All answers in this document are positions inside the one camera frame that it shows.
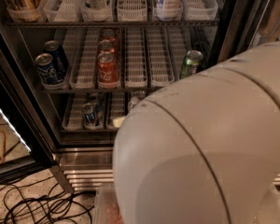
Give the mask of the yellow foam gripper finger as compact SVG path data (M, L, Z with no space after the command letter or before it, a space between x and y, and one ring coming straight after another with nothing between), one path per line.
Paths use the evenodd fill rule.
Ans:
M121 126L121 124L123 123L123 121L125 120L125 117L117 117L117 118L114 118L112 120L112 123L113 123L113 126L115 128L119 128Z

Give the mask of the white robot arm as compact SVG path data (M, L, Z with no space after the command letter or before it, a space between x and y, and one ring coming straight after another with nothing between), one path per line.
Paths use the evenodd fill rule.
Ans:
M280 41L141 101L113 173L124 224L280 224Z

